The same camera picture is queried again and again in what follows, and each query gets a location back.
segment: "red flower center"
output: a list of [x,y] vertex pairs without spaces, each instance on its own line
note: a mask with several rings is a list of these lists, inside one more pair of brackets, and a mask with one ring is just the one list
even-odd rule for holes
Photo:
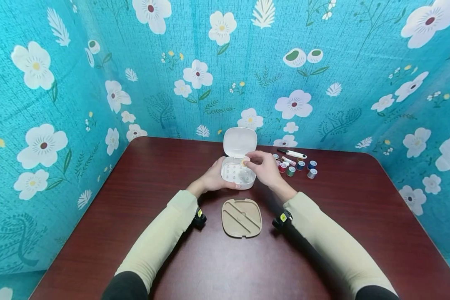
[[425,25],[430,25],[435,21],[434,17],[428,18],[427,21],[425,21]]

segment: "black sleeve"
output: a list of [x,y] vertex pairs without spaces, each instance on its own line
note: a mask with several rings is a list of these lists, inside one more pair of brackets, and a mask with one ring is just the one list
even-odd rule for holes
[[121,272],[112,278],[102,300],[148,300],[147,288],[135,272]]
[[378,285],[367,285],[361,288],[355,300],[400,300],[396,294]]

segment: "beige sleeve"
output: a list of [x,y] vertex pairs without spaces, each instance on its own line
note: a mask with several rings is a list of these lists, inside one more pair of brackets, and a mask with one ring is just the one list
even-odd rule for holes
[[292,225],[344,279],[353,299],[367,285],[378,285],[396,294],[367,251],[307,195],[299,192],[284,208],[292,214]]
[[150,293],[152,281],[190,226],[197,211],[197,198],[187,190],[179,191],[134,243],[115,275],[132,271],[143,280]]

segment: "box lid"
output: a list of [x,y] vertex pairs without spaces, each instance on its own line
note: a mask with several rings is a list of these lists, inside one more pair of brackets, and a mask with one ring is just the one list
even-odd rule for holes
[[224,135],[224,151],[229,157],[242,158],[257,148],[257,133],[244,127],[232,127]]

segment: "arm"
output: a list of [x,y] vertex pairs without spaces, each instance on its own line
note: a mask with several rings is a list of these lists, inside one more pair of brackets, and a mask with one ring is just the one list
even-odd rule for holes
[[[179,191],[143,231],[118,267],[115,277],[102,295],[103,300],[142,300],[143,294],[146,295],[147,292],[150,292],[152,281],[165,259],[172,252],[182,233],[191,224],[197,211],[198,197],[208,190],[219,190],[222,187],[240,188],[240,186],[222,179],[220,169],[224,159],[225,157],[220,157],[202,177],[191,183],[186,190]],[[133,296],[124,297],[124,291],[130,290],[138,291],[133,293]]]
[[375,298],[362,298],[364,291],[370,290],[370,285],[385,288],[385,293],[391,294],[383,299],[398,299],[392,285],[367,251],[324,214],[312,199],[285,182],[270,153],[254,151],[247,156],[251,158],[246,162],[247,167],[285,203],[284,208],[293,217],[292,225],[344,279],[354,299],[382,299],[377,294],[373,294]]

